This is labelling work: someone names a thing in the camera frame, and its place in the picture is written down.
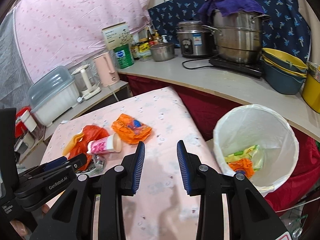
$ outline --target pot handle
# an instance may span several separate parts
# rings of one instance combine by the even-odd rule
[[[268,21],[271,19],[271,16],[268,14],[257,15],[257,16],[252,17],[251,22],[254,23],[254,19],[256,19],[256,18],[262,18],[261,19],[262,21]]]
[[[221,34],[221,31],[219,30],[219,29],[217,29],[217,28],[214,28],[214,27],[211,27],[211,26],[208,26],[208,25],[202,25],[202,28],[204,28],[204,29],[208,29],[208,30],[210,30],[211,32],[215,32],[215,31],[218,31],[218,32],[220,32],[220,34]]]

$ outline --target navy blue fabric with palm trees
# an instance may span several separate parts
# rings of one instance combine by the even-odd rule
[[[151,9],[149,14],[160,35],[179,47],[178,22],[199,18],[197,11],[206,0],[170,0]],[[271,20],[263,25],[263,47],[279,49],[306,62],[310,29],[298,12],[298,0],[256,0]]]

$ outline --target purple towel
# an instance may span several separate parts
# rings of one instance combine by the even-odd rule
[[[207,0],[198,10],[200,20],[206,24],[215,9],[219,9],[223,17],[239,10],[264,13],[261,5],[255,0]]]

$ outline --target cardboard box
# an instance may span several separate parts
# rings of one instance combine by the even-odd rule
[[[132,35],[125,22],[112,25],[102,29],[107,49],[112,50],[124,44],[132,42]]]

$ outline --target trash can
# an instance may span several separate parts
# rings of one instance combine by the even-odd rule
[[[264,152],[263,168],[250,181],[266,196],[291,176],[299,157],[299,143],[288,122],[277,112],[260,105],[240,106],[226,113],[213,130],[213,151],[225,175],[235,172],[224,157],[259,145]]]

